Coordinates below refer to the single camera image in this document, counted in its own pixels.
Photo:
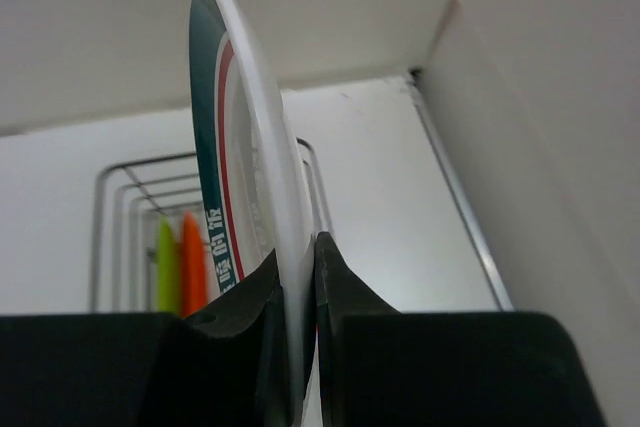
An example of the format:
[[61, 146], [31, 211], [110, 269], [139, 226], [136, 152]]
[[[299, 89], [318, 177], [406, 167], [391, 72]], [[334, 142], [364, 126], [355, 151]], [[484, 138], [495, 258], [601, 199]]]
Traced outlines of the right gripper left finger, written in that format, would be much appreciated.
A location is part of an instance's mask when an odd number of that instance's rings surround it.
[[187, 318], [5, 316], [5, 426], [286, 426], [289, 368], [274, 255]]

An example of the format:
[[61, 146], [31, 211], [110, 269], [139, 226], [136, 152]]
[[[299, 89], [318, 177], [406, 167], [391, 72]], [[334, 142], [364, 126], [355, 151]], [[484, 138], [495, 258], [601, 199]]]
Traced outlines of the lime green plate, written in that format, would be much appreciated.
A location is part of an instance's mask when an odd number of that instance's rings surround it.
[[159, 220], [156, 235], [156, 306], [177, 316], [181, 312], [179, 250], [172, 227], [165, 217]]

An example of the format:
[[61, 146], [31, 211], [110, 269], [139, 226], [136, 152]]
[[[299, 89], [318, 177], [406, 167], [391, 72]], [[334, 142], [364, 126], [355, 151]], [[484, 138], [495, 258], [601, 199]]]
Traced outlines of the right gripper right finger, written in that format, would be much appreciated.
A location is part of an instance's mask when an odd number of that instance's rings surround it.
[[315, 245], [320, 397], [327, 426], [601, 426], [563, 326], [535, 312], [402, 313]]

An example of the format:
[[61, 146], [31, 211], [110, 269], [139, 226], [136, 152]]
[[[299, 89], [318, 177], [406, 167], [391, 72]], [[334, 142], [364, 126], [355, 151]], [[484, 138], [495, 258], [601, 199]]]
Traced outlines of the white plate teal rim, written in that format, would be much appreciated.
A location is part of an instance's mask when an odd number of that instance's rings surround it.
[[191, 0], [191, 112], [218, 297], [200, 311], [236, 425], [299, 426], [315, 232], [297, 139], [236, 0]]

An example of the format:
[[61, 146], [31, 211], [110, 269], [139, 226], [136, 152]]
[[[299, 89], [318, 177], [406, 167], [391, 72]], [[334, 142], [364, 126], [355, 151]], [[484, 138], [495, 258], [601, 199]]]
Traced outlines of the orange plate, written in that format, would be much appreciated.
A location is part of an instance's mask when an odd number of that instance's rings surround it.
[[186, 318], [208, 303], [205, 249], [195, 217], [183, 216], [181, 234], [182, 304]]

